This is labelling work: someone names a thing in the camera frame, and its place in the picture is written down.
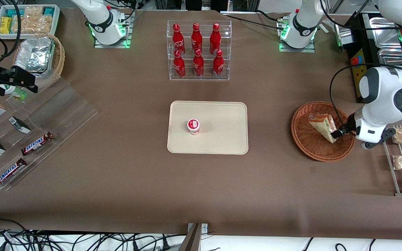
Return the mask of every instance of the table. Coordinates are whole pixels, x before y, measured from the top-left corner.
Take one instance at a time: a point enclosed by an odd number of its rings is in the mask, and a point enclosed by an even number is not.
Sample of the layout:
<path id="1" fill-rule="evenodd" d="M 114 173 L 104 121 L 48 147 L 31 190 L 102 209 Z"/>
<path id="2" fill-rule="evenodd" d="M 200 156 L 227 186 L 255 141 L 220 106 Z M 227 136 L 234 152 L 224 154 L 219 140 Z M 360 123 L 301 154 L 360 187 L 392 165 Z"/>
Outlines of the table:
<path id="1" fill-rule="evenodd" d="M 166 21 L 229 17 L 146 11 L 134 23 L 130 49 L 94 49 L 83 13 L 62 14 L 56 34 L 66 51 L 62 75 L 99 114 L 15 187 L 0 191 L 0 218 L 42 230 L 183 233 L 199 221 L 218 235 L 402 239 L 402 198 L 392 196 L 381 146 L 357 145 L 346 159 L 323 163 L 291 138 L 297 107 L 329 101 L 332 75 L 348 65 L 333 33 L 317 33 L 316 53 L 281 53 L 274 30 L 233 19 L 230 81 L 173 82 Z M 240 17 L 270 24 L 256 14 Z M 361 106 L 353 93 L 345 71 L 334 97 L 348 114 Z M 249 152 L 169 153 L 175 100 L 244 102 Z"/>

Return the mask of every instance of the brown wicker basket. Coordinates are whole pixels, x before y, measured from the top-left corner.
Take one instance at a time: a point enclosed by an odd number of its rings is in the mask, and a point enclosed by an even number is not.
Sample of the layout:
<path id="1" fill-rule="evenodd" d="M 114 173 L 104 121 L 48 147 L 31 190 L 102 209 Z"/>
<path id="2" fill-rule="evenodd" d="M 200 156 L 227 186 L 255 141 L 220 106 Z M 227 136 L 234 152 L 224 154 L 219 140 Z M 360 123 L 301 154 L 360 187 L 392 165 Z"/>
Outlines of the brown wicker basket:
<path id="1" fill-rule="evenodd" d="M 348 116 L 338 108 L 344 123 Z M 333 105 L 322 101 L 313 101 L 297 109 L 291 121 L 291 133 L 297 146 L 308 156 L 323 162 L 333 162 L 345 158 L 355 146 L 355 137 L 345 135 L 330 143 L 311 124 L 308 117 L 313 114 L 328 113 L 333 117 L 337 128 L 341 126 Z"/>
<path id="2" fill-rule="evenodd" d="M 59 39 L 56 36 L 50 35 L 48 33 L 36 34 L 32 38 L 43 38 L 47 37 L 55 42 L 55 50 L 54 50 L 54 58 L 52 62 L 52 68 L 54 69 L 54 73 L 45 79 L 37 78 L 35 80 L 35 84 L 40 88 L 46 88 L 51 86 L 51 84 L 55 83 L 59 78 L 63 71 L 64 66 L 64 48 L 63 45 L 60 43 Z M 15 64 L 16 57 L 18 56 L 18 52 L 20 51 L 21 44 L 15 51 L 15 57 L 13 58 L 13 64 Z"/>

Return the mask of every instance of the clear acrylic shelf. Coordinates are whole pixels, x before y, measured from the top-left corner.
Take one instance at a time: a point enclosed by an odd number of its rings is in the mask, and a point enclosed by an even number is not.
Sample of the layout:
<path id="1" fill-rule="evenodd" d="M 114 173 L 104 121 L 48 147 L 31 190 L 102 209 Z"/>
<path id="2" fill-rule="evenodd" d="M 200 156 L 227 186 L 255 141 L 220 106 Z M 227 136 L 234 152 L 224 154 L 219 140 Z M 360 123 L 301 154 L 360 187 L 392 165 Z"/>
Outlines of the clear acrylic shelf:
<path id="1" fill-rule="evenodd" d="M 203 37 L 202 57 L 204 59 L 204 75 L 196 77 L 193 73 L 194 52 L 192 49 L 193 24 L 200 25 L 200 32 Z M 223 74 L 220 78 L 214 78 L 213 61 L 215 56 L 209 53 L 210 35 L 214 23 L 220 24 L 221 45 L 223 51 Z M 174 70 L 174 46 L 173 46 L 173 25 L 179 24 L 182 35 L 184 36 L 185 54 L 182 56 L 185 63 L 186 76 L 179 78 Z M 187 20 L 168 20 L 167 21 L 167 56 L 169 59 L 169 78 L 181 81 L 228 81 L 230 79 L 230 55 L 232 48 L 232 21 L 187 21 Z"/>
<path id="2" fill-rule="evenodd" d="M 97 114 L 96 110 L 63 78 L 37 94 L 28 93 L 24 101 L 6 99 L 6 96 L 3 98 L 5 100 L 0 101 L 0 104 L 6 108 L 6 112 L 0 116 L 0 142 L 6 151 L 0 154 L 0 175 L 20 158 L 27 162 L 26 167 L 11 175 L 0 186 L 0 190 L 5 191 L 13 187 Z M 24 121 L 31 132 L 24 134 L 16 130 L 8 121 L 12 116 Z M 27 156 L 22 156 L 21 149 L 47 132 L 51 132 L 53 140 L 46 142 Z"/>

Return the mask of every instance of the coca-cola bottle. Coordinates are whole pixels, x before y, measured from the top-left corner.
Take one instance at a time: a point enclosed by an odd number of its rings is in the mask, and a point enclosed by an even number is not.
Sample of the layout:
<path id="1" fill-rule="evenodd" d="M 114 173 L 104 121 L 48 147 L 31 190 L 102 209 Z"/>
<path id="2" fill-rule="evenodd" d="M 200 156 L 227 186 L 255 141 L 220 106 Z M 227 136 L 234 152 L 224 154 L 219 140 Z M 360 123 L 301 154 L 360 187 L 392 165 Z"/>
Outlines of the coca-cola bottle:
<path id="1" fill-rule="evenodd" d="M 201 56 L 201 50 L 196 49 L 195 57 L 193 58 L 193 73 L 197 77 L 201 77 L 204 74 L 204 59 Z"/>
<path id="2" fill-rule="evenodd" d="M 180 51 L 181 56 L 185 54 L 184 36 L 181 34 L 179 24 L 173 25 L 173 44 L 176 51 Z"/>
<path id="3" fill-rule="evenodd" d="M 221 75 L 223 73 L 223 64 L 224 64 L 223 51 L 218 49 L 217 56 L 214 59 L 214 71 L 212 73 L 214 78 L 221 78 Z"/>
<path id="4" fill-rule="evenodd" d="M 215 55 L 221 45 L 220 24 L 214 23 L 214 30 L 210 35 L 210 54 Z"/>
<path id="5" fill-rule="evenodd" d="M 193 24 L 192 48 L 193 51 L 200 49 L 202 53 L 202 35 L 200 32 L 200 24 L 198 23 Z"/>
<path id="6" fill-rule="evenodd" d="M 181 57 L 180 51 L 174 51 L 174 70 L 177 73 L 178 78 L 183 78 L 185 76 L 185 64 L 184 59 Z"/>

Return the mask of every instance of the stainless steel tray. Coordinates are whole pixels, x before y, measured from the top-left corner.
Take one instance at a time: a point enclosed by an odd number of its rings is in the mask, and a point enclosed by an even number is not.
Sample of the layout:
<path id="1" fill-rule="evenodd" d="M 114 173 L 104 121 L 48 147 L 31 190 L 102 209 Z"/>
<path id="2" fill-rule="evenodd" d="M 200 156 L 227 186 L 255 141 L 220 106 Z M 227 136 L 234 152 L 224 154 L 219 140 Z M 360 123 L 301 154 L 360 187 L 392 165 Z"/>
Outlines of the stainless steel tray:
<path id="1" fill-rule="evenodd" d="M 395 24 L 384 17 L 373 17 L 370 19 L 371 28 L 395 27 Z M 399 49 L 401 43 L 397 30 L 372 30 L 375 38 L 375 45 L 380 49 Z"/>
<path id="2" fill-rule="evenodd" d="M 378 59 L 380 63 L 388 65 L 401 65 L 402 64 L 402 51 L 401 50 L 388 50 L 381 49 L 378 51 Z"/>

